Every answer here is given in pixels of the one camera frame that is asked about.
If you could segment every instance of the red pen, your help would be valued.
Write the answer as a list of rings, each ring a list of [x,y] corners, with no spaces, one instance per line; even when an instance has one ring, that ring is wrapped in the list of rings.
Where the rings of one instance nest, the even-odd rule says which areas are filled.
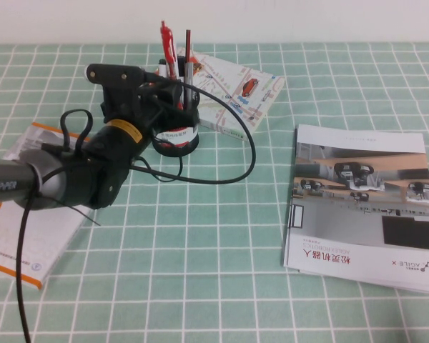
[[[162,26],[160,28],[160,34],[162,35],[162,46],[164,47],[164,55],[169,66],[170,79],[178,80],[178,58],[177,50],[174,45],[173,33],[167,26],[165,26],[162,20]]]

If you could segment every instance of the pen holder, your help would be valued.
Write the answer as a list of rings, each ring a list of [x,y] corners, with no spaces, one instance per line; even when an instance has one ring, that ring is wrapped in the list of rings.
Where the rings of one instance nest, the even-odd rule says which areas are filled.
[[[189,110],[192,116],[199,118],[199,110],[197,109],[198,101],[192,100],[192,107]],[[152,146],[160,154],[167,157],[186,156],[193,152],[197,145],[199,145],[199,127],[196,124],[194,127],[180,127],[169,131],[161,132],[156,135],[158,139],[169,141],[173,145],[160,142],[157,140],[152,141]]]

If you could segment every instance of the pen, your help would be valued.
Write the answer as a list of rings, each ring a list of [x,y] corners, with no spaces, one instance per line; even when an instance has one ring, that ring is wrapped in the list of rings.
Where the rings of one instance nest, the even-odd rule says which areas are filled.
[[[187,70],[188,70],[187,64],[189,63],[190,57],[191,57],[191,30],[186,30],[186,56],[185,56],[185,63],[184,63],[184,82],[186,84],[189,83],[188,76],[187,76]],[[183,103],[184,109],[188,110],[191,106],[189,89],[184,88],[183,94],[184,94],[184,103]]]
[[[162,46],[164,48],[165,59],[169,66],[169,77],[170,79],[178,80],[178,59],[177,59],[177,50],[175,49],[173,33],[162,20],[162,26],[160,28],[160,34],[162,36]]]
[[[184,81],[187,84],[192,85],[192,77],[194,75],[194,63],[187,62],[184,70]],[[186,94],[184,95],[184,107],[186,111],[189,111],[192,106],[192,89],[187,89]]]
[[[186,30],[186,63],[191,58],[191,30]]]

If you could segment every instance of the map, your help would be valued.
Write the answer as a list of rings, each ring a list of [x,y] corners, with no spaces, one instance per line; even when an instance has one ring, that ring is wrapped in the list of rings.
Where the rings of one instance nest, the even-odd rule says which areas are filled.
[[[192,56],[200,64],[194,68],[194,86],[229,104],[254,133],[283,88],[284,78],[197,52]],[[237,120],[217,102],[201,95],[198,109],[201,125],[247,140]]]

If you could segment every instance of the grid pattern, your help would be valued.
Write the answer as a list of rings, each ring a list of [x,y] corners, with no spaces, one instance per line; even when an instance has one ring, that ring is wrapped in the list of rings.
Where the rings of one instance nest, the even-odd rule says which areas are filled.
[[[286,78],[255,133],[257,166],[227,186],[161,184],[133,173],[85,224],[42,291],[25,289],[35,342],[429,342],[429,295],[282,268],[293,129],[421,132],[429,158],[429,43],[195,44],[194,50]],[[154,44],[0,45],[0,156],[32,121],[59,125],[101,89],[85,65],[153,70]],[[69,129],[84,127],[82,115]],[[202,128],[185,175],[225,178],[247,144]],[[155,168],[177,163],[152,149]],[[15,284],[0,277],[0,342],[22,342]]]

